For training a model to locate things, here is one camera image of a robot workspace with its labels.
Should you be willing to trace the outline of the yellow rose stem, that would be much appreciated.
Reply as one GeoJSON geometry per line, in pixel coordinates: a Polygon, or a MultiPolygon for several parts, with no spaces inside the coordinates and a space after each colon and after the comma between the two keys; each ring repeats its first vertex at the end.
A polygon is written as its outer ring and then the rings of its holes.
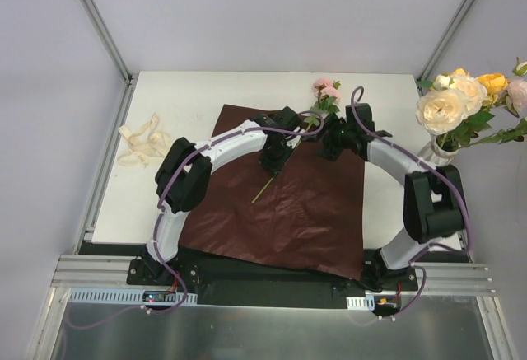
{"type": "Polygon", "coordinates": [[[481,109],[490,110],[494,107],[508,84],[507,78],[501,73],[473,77],[462,68],[458,68],[450,75],[449,88],[463,94],[467,113],[474,115],[481,109]]]}

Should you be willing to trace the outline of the cream ribbon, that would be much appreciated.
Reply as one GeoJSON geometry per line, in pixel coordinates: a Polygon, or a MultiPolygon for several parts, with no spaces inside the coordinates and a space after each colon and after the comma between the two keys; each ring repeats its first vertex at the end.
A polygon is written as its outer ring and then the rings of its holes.
{"type": "Polygon", "coordinates": [[[170,146],[171,136],[159,130],[160,117],[153,113],[151,118],[138,129],[132,131],[127,125],[118,128],[120,137],[127,149],[117,156],[120,166],[147,167],[151,160],[165,158],[170,146]]]}

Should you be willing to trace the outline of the pink rose stem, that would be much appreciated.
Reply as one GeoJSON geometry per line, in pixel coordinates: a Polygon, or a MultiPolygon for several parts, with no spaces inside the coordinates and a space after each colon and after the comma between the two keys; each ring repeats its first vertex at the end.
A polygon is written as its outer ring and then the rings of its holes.
{"type": "Polygon", "coordinates": [[[518,123],[512,128],[499,129],[480,140],[476,140],[470,143],[471,146],[489,143],[522,143],[526,141],[526,61],[516,58],[511,73],[511,77],[507,77],[502,73],[509,84],[498,103],[490,110],[483,110],[490,112],[492,109],[503,109],[517,118],[519,120],[518,123]]]}

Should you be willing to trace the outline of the red wrapping paper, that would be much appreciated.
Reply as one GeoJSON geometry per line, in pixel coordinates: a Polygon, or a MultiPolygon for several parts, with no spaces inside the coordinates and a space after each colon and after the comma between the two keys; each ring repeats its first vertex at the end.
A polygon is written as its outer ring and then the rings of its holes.
{"type": "Polygon", "coordinates": [[[320,157],[301,143],[271,179],[250,153],[215,171],[188,215],[180,248],[358,279],[363,263],[364,161],[320,157]]]}

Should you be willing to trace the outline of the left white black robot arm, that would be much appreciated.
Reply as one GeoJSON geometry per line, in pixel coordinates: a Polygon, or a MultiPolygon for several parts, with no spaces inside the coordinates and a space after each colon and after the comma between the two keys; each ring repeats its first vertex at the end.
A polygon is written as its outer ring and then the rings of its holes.
{"type": "Polygon", "coordinates": [[[179,239],[189,213],[208,191],[211,176],[221,167],[259,153],[263,168],[275,176],[293,148],[305,136],[303,119],[289,107],[276,114],[258,113],[237,127],[206,141],[174,141],[158,169],[155,182],[157,218],[152,238],[141,255],[146,276],[154,284],[167,284],[174,275],[170,262],[179,251],[179,239]]]}

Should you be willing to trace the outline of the artificial flower bouquet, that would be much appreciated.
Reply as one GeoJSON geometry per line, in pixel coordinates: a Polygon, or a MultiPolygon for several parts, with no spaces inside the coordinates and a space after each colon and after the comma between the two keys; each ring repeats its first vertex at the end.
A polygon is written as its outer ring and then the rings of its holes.
{"type": "MultiPolygon", "coordinates": [[[[318,112],[319,114],[326,116],[329,113],[336,113],[339,111],[338,104],[340,103],[340,94],[338,92],[339,87],[341,86],[340,80],[329,80],[327,78],[319,78],[315,80],[312,85],[312,91],[315,95],[315,103],[310,107],[310,111],[318,112]]],[[[307,124],[305,131],[309,132],[312,127],[316,127],[320,124],[319,119],[316,119],[315,116],[310,115],[310,117],[304,119],[304,124],[307,124]]],[[[292,146],[292,152],[289,158],[292,157],[294,151],[300,146],[302,142],[302,137],[298,138],[298,141],[292,146]]],[[[259,192],[251,200],[252,204],[255,204],[259,198],[263,195],[264,191],[272,184],[277,175],[272,175],[267,183],[259,190],[259,192]]]]}

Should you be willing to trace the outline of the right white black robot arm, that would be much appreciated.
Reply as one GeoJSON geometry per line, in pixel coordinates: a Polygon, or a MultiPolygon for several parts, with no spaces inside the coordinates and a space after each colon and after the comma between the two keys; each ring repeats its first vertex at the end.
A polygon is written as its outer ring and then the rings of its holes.
{"type": "Polygon", "coordinates": [[[361,283],[375,292],[390,289],[428,250],[468,229],[469,214],[457,168],[437,166],[397,144],[393,135],[377,130],[366,103],[348,105],[346,116],[324,118],[319,154],[336,161],[349,150],[389,174],[403,187],[403,228],[375,250],[361,273],[361,283]]]}

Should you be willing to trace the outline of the white cream rose stem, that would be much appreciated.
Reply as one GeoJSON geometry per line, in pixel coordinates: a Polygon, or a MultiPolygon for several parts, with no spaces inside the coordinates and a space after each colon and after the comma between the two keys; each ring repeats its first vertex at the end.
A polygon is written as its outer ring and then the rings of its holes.
{"type": "Polygon", "coordinates": [[[469,147],[481,132],[491,128],[493,101],[478,78],[458,70],[439,75],[428,84],[426,95],[417,101],[415,115],[440,150],[455,152],[469,147]]]}

